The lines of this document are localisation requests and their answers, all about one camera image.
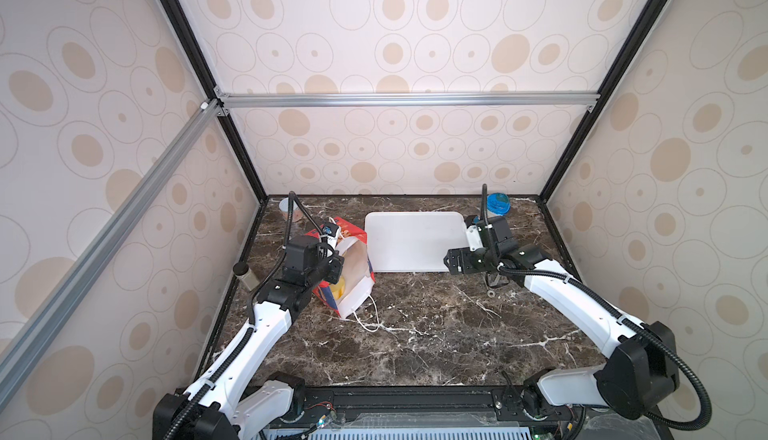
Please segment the small bottle with black cap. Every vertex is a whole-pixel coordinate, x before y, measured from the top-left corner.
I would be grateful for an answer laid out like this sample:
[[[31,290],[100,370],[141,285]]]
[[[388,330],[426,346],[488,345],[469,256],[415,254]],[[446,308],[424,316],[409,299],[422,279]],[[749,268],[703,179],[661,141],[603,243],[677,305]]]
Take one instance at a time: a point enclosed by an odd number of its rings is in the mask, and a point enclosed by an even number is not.
[[[254,291],[260,284],[259,278],[251,269],[247,261],[239,261],[235,263],[232,272],[242,284],[243,288],[248,292]]]

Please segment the blue lidded white cup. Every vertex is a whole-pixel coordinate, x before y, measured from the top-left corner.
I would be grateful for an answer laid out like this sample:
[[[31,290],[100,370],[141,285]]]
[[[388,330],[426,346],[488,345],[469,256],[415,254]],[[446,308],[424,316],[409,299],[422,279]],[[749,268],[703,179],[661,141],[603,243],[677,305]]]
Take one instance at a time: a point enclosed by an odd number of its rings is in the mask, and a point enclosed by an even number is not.
[[[487,196],[486,211],[489,217],[506,216],[510,209],[511,201],[507,194],[494,192]]]

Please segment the horizontal aluminium frame rail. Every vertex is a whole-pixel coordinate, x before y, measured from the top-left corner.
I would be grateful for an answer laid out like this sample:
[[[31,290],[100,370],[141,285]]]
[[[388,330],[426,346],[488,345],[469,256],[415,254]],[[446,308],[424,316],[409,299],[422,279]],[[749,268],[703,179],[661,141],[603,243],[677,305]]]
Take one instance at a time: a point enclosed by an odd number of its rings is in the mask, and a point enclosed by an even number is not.
[[[233,108],[427,108],[437,106],[594,106],[598,92],[409,92],[409,94],[221,94]]]

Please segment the red paper gift bag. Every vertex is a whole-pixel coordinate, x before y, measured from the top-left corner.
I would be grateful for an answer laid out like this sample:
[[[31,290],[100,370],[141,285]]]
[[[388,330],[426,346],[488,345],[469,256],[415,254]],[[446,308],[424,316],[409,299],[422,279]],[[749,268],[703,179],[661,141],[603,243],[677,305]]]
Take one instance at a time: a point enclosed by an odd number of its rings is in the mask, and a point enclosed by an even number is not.
[[[347,319],[368,299],[375,285],[375,275],[368,255],[366,232],[342,217],[330,217],[324,230],[334,224],[331,245],[343,258],[336,283],[324,280],[314,288],[314,295],[335,315]]]

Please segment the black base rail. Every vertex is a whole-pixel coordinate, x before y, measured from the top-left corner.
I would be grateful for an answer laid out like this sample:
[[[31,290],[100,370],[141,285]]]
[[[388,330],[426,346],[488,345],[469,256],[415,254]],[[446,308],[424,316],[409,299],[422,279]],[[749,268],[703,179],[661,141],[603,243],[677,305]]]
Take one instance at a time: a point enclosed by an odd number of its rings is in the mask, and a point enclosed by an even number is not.
[[[258,439],[575,439],[583,406],[526,410],[521,388],[309,387],[303,415],[277,419]]]

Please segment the white plastic tray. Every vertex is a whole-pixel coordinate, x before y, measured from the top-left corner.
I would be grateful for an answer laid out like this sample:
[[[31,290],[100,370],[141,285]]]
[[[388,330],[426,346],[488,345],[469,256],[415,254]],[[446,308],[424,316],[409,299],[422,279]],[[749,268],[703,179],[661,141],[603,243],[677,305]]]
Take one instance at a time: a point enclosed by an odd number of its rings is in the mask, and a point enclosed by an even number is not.
[[[372,212],[367,252],[375,273],[447,272],[450,249],[468,247],[464,217],[455,211]]]

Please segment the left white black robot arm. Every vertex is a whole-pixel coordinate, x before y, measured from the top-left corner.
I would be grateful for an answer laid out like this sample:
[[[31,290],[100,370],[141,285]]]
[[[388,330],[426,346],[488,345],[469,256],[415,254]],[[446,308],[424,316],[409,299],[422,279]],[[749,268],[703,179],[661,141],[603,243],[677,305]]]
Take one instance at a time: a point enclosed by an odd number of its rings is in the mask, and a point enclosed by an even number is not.
[[[165,395],[153,412],[155,439],[263,439],[281,417],[303,414],[304,382],[279,374],[252,394],[246,389],[277,341],[288,332],[321,283],[340,280],[335,220],[314,222],[314,232],[285,228],[281,255],[252,292],[248,317],[218,359],[184,392]]]

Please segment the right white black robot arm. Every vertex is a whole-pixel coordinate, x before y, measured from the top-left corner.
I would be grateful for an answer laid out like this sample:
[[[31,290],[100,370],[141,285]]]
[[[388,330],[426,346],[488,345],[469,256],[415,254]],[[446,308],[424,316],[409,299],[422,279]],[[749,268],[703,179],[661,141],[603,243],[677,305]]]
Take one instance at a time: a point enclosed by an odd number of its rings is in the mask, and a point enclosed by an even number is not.
[[[602,365],[543,369],[516,392],[524,414],[543,421],[558,407],[581,409],[570,437],[578,436],[587,410],[610,410],[628,420],[646,417],[678,431],[698,431],[713,416],[702,380],[680,357],[675,335],[661,322],[648,324],[605,300],[571,274],[544,249],[520,244],[507,220],[489,213],[481,194],[480,214],[465,220],[469,244],[447,251],[443,262],[452,275],[481,273],[489,289],[510,283],[539,296],[577,326],[600,350]],[[692,420],[672,420],[657,413],[686,378],[699,402]]]

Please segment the left diagonal aluminium rail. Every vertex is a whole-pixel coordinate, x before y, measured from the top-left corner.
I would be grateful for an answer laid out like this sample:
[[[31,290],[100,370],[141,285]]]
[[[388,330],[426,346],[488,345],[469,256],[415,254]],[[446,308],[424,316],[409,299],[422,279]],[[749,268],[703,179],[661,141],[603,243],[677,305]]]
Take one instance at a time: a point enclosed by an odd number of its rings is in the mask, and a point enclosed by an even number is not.
[[[221,108],[222,101],[211,98],[190,118],[9,345],[1,359],[3,409]]]

